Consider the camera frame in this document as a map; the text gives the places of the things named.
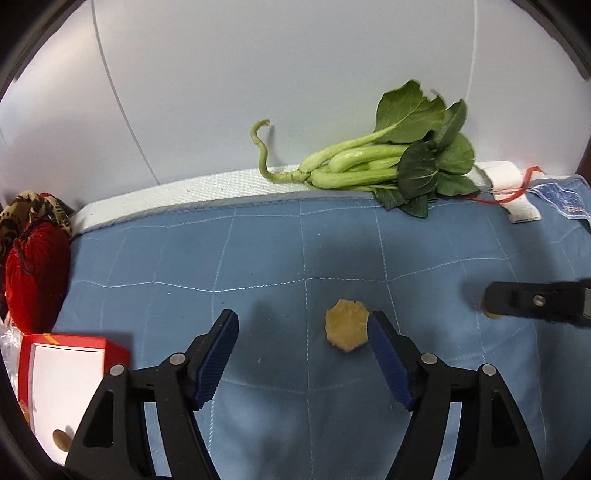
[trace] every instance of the white wall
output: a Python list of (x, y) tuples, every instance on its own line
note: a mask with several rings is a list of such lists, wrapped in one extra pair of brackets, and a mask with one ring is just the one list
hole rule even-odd
[(478, 160), (575, 171), (591, 88), (511, 0), (95, 0), (0, 102), (0, 190), (81, 206), (255, 167), (264, 117), (274, 161), (298, 163), (371, 131), (409, 78), (467, 98)]

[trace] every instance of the red bag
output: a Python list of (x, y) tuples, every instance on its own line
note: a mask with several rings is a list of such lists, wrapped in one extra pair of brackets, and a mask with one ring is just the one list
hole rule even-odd
[(41, 222), (14, 240), (5, 265), (6, 300), (20, 331), (51, 332), (69, 274), (70, 244), (60, 227)]

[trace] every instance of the dark green leaf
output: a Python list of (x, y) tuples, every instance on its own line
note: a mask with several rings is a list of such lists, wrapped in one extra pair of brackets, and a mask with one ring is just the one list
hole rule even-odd
[(455, 197), (456, 195), (470, 195), (478, 192), (478, 187), (474, 185), (468, 177), (463, 175), (450, 175), (449, 173), (439, 172), (437, 182), (437, 193), (446, 197)]
[(456, 138), (456, 135), (460, 132), (466, 121), (467, 112), (466, 102), (462, 99), (445, 110), (443, 123), (433, 136), (433, 141), (437, 145), (438, 150), (443, 150)]
[(406, 199), (432, 192), (437, 186), (435, 156), (422, 141), (408, 147), (398, 164), (398, 187)]
[(386, 210), (391, 210), (406, 203), (406, 199), (402, 196), (399, 189), (391, 188), (375, 188), (375, 198), (382, 207)]
[(427, 195), (422, 195), (401, 205), (400, 209), (413, 217), (427, 218), (429, 215)]
[(464, 175), (474, 166), (474, 149), (463, 134), (457, 134), (452, 143), (437, 155), (437, 168), (448, 173)]
[(384, 93), (378, 104), (374, 131), (398, 124), (378, 142), (411, 143), (439, 129), (444, 112), (441, 97), (429, 100), (418, 82), (410, 80), (399, 89)]

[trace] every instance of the blue quilted fabric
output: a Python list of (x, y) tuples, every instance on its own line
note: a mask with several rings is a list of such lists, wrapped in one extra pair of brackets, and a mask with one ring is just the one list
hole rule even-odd
[[(590, 209), (583, 182), (564, 186)], [(345, 354), (324, 332), (328, 308), (360, 300), (450, 365), (496, 365), (556, 479), (591, 436), (591, 332), (479, 311), (492, 281), (591, 277), (587, 227), (529, 197), (543, 219), (519, 225), (499, 206), (465, 200), (438, 202), (419, 220), (370, 199), (272, 197), (110, 226), (72, 243), (55, 331), (106, 336), (140, 368), (185, 350), (230, 308), (240, 335), (197, 413), (221, 478), (383, 479), (410, 414), (368, 345)], [(147, 420), (164, 475), (153, 408)], [(447, 478), (458, 421), (453, 406), (437, 479)]]

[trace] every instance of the open box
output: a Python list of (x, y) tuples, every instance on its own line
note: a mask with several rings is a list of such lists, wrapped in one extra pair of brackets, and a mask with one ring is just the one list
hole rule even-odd
[(18, 364), (18, 401), (31, 430), (49, 457), (64, 464), (67, 453), (54, 430), (74, 437), (104, 374), (129, 364), (129, 352), (105, 338), (25, 335)]

